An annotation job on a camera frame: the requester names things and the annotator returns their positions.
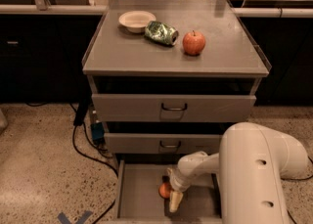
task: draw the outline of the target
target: white robotic arm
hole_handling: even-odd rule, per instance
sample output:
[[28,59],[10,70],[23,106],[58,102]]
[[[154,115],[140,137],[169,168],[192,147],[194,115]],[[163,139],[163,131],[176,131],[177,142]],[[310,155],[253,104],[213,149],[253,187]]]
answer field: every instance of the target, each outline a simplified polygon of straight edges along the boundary
[[231,126],[219,154],[197,152],[169,169],[173,188],[170,211],[178,208],[194,178],[217,173],[223,224],[287,224],[281,177],[291,178],[307,167],[304,147],[292,136],[253,123]]

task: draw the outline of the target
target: speckled floor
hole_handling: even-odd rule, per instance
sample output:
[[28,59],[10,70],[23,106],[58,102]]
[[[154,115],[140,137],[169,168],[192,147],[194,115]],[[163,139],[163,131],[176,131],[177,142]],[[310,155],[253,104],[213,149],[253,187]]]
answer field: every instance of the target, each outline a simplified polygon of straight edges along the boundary
[[[116,177],[73,148],[71,106],[0,107],[9,122],[0,135],[0,223],[93,223],[114,200]],[[291,134],[313,156],[313,107],[255,107],[248,121]],[[82,126],[75,140],[83,153],[112,163],[89,145]],[[312,173],[310,166],[303,177]],[[283,188],[296,223],[312,223],[313,180],[284,181]],[[98,223],[111,218],[109,211]]]

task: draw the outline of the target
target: white bowl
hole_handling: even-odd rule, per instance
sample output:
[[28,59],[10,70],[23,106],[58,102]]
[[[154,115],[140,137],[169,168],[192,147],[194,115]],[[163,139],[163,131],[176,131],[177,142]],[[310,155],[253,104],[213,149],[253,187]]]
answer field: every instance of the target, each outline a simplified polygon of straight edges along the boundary
[[122,14],[118,21],[120,24],[133,33],[142,33],[150,21],[155,21],[156,17],[147,11],[130,11]]

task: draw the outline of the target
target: gray countertop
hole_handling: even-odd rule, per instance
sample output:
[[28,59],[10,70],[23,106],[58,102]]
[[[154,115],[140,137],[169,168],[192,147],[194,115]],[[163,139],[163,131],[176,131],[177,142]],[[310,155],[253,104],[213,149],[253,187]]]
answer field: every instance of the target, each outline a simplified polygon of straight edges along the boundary
[[[128,11],[148,11],[179,31],[167,47],[118,24]],[[184,53],[185,33],[206,39],[199,56]],[[116,0],[86,55],[83,71],[92,75],[265,77],[268,70],[229,5],[217,0]]]

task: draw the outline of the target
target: apple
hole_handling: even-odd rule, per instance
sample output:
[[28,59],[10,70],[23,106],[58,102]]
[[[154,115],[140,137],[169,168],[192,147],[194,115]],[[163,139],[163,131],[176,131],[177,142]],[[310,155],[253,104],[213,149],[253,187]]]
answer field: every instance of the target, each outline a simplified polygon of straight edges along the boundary
[[205,47],[205,37],[199,31],[192,31],[185,34],[183,48],[188,55],[196,56]]

